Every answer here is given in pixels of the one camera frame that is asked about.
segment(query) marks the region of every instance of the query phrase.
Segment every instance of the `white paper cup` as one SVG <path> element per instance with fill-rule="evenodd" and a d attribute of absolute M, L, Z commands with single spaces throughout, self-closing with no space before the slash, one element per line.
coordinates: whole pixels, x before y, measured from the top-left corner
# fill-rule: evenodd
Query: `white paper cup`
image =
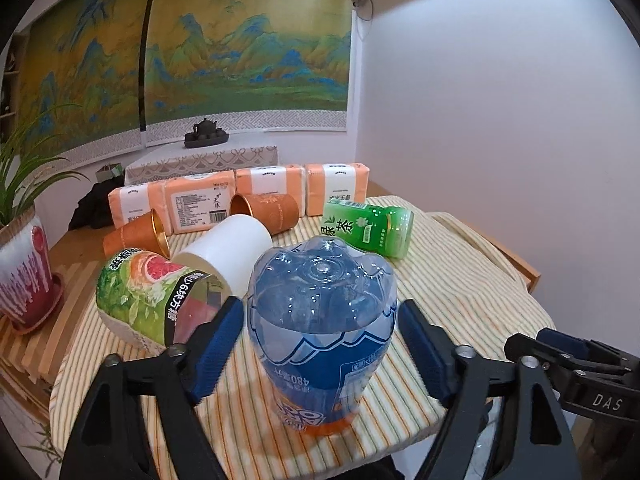
<path fill-rule="evenodd" d="M 233 296 L 243 298 L 255 263 L 271 247 L 271 235 L 264 225 L 248 215 L 232 215 L 186 246 L 172 261 L 214 274 Z"/>

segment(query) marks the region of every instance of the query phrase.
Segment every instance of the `white wall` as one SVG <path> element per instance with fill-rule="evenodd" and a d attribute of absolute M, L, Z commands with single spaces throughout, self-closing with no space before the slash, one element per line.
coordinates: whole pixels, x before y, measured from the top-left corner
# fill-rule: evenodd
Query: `white wall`
<path fill-rule="evenodd" d="M 560 330 L 637 352 L 640 48 L 614 7 L 373 1 L 358 161 L 536 266 Z"/>

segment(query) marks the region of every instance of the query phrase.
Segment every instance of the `landscape painting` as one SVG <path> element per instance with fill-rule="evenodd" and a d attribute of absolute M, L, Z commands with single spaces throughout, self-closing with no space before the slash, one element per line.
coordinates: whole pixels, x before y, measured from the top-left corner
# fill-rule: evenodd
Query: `landscape painting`
<path fill-rule="evenodd" d="M 65 152 L 140 127 L 140 41 L 147 0 L 63 0 L 31 26 L 20 74 L 20 122 L 33 142 L 56 134 L 46 152 Z"/>
<path fill-rule="evenodd" d="M 350 0 L 153 0 L 146 124 L 248 110 L 346 110 Z"/>

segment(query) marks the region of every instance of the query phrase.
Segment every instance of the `flower pot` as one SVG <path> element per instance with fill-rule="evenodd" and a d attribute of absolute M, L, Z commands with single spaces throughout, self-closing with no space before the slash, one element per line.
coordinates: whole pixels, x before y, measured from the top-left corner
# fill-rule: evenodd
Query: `flower pot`
<path fill-rule="evenodd" d="M 62 280 L 52 274 L 47 237 L 31 207 L 0 229 L 0 312 L 14 329 L 27 333 L 53 312 Z"/>

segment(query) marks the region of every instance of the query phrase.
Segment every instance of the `red pot saucer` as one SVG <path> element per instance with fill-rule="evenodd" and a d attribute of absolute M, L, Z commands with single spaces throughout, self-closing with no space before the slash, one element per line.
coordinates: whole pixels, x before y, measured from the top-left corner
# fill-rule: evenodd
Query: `red pot saucer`
<path fill-rule="evenodd" d="M 11 326 L 17 335 L 25 335 L 39 328 L 49 318 L 53 311 L 57 309 L 58 305 L 62 303 L 65 293 L 65 282 L 62 280 L 62 275 L 57 272 L 52 272 L 51 283 L 53 287 L 51 307 L 47 310 L 47 313 L 40 318 L 39 322 L 28 328 L 23 328 L 20 327 L 20 325 L 18 325 L 13 319 L 9 318 L 11 319 Z"/>

